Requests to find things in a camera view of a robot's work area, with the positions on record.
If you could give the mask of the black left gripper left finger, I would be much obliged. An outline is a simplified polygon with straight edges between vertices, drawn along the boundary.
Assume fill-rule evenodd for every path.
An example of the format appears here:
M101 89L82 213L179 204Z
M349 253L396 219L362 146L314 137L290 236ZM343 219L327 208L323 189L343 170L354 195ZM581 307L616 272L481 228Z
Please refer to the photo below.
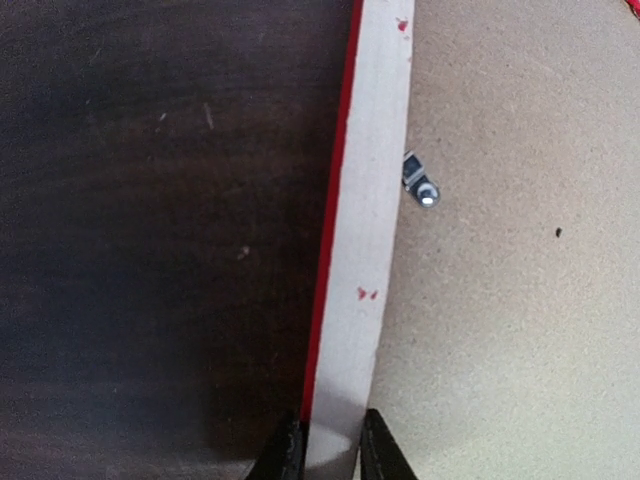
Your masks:
M300 480L305 455L304 429L298 416L287 412L253 464L247 480Z

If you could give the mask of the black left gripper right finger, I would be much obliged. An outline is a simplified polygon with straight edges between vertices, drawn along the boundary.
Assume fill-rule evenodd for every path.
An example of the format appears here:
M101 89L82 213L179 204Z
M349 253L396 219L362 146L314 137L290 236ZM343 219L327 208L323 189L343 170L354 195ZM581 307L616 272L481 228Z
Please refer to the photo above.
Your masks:
M417 480L389 427L377 409L368 409L360 439L360 478Z

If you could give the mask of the red picture frame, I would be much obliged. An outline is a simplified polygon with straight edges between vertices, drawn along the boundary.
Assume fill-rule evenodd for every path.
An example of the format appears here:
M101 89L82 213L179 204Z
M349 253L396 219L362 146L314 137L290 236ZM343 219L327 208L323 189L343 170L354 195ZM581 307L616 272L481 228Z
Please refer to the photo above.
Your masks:
M414 9L353 6L301 405L307 479L355 470L393 258Z

